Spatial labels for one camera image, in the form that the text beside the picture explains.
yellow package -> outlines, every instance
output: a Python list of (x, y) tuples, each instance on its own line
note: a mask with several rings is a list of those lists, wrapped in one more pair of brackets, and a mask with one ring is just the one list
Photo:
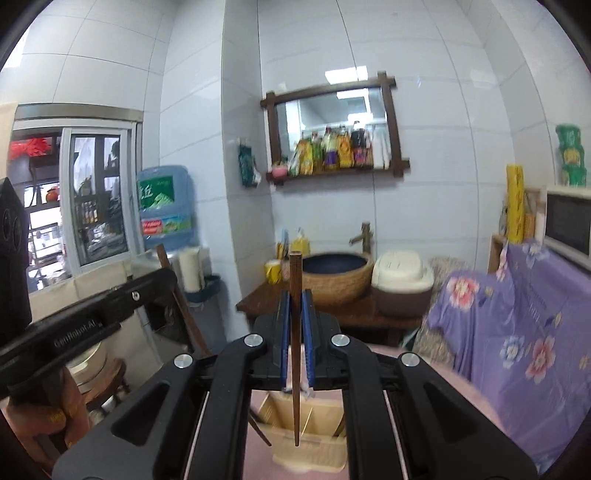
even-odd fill
[(507, 165), (507, 240), (523, 241), (525, 223), (525, 187), (523, 167)]

rice cooker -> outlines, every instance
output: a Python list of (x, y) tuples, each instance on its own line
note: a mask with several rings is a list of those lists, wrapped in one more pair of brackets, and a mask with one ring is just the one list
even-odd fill
[(375, 263), (371, 279), (376, 308), (392, 317), (422, 317), (431, 302), (433, 282), (433, 269), (417, 252), (386, 252)]

yellow cup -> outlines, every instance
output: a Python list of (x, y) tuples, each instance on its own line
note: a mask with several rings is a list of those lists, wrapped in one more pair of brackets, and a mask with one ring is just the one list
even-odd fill
[(269, 260), (265, 264), (265, 278), (267, 283), (274, 285), (281, 281), (281, 261)]

vessel sink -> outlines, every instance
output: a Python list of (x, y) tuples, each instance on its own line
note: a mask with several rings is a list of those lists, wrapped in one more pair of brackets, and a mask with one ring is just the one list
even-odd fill
[(368, 254), (325, 252), (302, 260), (302, 286), (314, 304), (328, 306), (359, 298), (369, 287), (374, 262)]

soap dispenser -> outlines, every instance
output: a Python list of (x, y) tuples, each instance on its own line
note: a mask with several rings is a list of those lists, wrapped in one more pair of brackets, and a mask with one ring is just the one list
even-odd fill
[(310, 241), (304, 236), (301, 228), (297, 230), (297, 237), (290, 245), (290, 252), (301, 252), (302, 255), (310, 255)]

